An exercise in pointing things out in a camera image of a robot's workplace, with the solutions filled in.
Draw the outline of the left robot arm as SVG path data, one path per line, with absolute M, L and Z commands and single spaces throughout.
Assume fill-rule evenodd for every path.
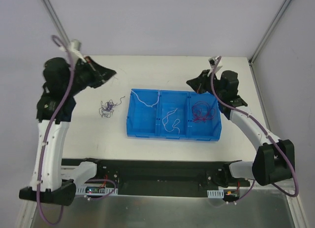
M 63 145 L 74 99 L 87 87 L 98 88 L 116 75 L 87 56 L 71 66 L 64 58 L 49 59 L 44 64 L 43 94 L 37 103 L 39 140 L 30 184 L 19 191 L 19 198 L 46 204 L 69 206 L 76 190 L 88 180 L 99 183 L 104 171 L 99 159 L 86 158 L 70 173 L 62 175 Z

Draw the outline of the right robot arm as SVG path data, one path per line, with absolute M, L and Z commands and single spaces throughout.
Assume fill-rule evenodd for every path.
M 209 70 L 186 82 L 197 94 L 209 92 L 217 100 L 220 112 L 234 123 L 249 139 L 256 156 L 252 162 L 234 161 L 224 166 L 222 182 L 233 186 L 239 178 L 255 180 L 259 185 L 276 185 L 293 179 L 297 188 L 294 145 L 268 131 L 251 113 L 238 94 L 238 74 L 226 70 L 217 78 Z

